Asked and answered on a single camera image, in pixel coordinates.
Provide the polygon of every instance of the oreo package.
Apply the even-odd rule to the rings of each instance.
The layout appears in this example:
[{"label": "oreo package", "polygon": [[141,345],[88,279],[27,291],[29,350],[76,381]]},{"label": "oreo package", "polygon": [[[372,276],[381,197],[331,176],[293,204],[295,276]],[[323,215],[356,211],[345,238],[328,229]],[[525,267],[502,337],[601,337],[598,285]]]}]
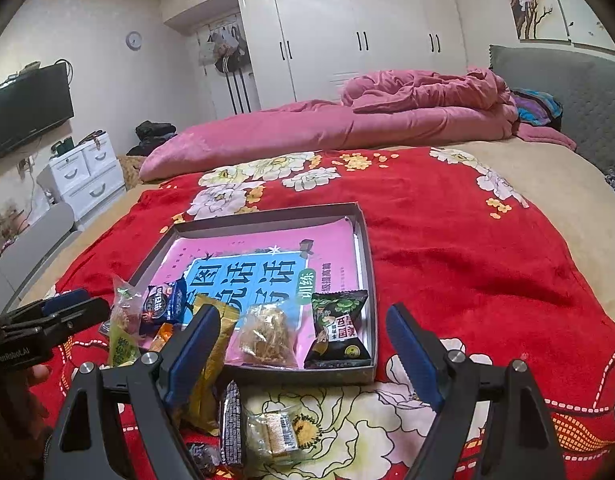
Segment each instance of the oreo package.
[{"label": "oreo package", "polygon": [[187,308],[186,299],[187,284],[184,278],[172,283],[150,285],[143,302],[140,333],[154,333],[163,323],[182,323]]},{"label": "oreo package", "polygon": [[305,368],[368,366],[371,357],[354,323],[367,301],[367,290],[312,294],[316,340],[307,353]]}]

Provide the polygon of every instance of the black flat screen tv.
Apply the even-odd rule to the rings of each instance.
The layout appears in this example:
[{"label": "black flat screen tv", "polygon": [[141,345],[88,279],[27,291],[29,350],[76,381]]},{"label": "black flat screen tv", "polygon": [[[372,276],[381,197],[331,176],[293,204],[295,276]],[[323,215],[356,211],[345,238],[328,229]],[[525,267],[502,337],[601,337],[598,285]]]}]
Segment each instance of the black flat screen tv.
[{"label": "black flat screen tv", "polygon": [[65,63],[0,85],[0,158],[73,116]]}]

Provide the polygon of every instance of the blue snack package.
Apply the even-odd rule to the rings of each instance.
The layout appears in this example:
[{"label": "blue snack package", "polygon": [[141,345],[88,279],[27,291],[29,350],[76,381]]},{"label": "blue snack package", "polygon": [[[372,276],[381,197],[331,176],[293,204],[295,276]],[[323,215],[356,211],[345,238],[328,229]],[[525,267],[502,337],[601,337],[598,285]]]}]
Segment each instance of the blue snack package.
[{"label": "blue snack package", "polygon": [[187,309],[186,298],[184,278],[163,285],[150,285],[143,303],[141,335],[156,332],[163,323],[182,323]]}]

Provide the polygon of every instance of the gray headboard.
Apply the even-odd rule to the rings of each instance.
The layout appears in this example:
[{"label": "gray headboard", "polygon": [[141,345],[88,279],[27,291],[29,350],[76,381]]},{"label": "gray headboard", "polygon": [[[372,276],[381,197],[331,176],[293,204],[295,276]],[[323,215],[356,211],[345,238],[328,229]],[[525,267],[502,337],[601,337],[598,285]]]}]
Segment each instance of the gray headboard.
[{"label": "gray headboard", "polygon": [[601,171],[615,169],[615,62],[551,48],[491,45],[491,67],[510,88],[552,94],[563,105],[561,131]]}]

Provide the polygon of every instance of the cabinet handle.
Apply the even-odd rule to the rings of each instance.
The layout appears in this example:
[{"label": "cabinet handle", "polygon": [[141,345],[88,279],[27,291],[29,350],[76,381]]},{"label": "cabinet handle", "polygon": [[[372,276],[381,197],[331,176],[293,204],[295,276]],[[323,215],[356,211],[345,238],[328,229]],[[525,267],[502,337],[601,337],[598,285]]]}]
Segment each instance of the cabinet handle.
[{"label": "cabinet handle", "polygon": [[101,196],[104,193],[104,191],[105,191],[105,182],[101,186],[101,191],[90,191],[90,195],[96,198],[98,196]]}]

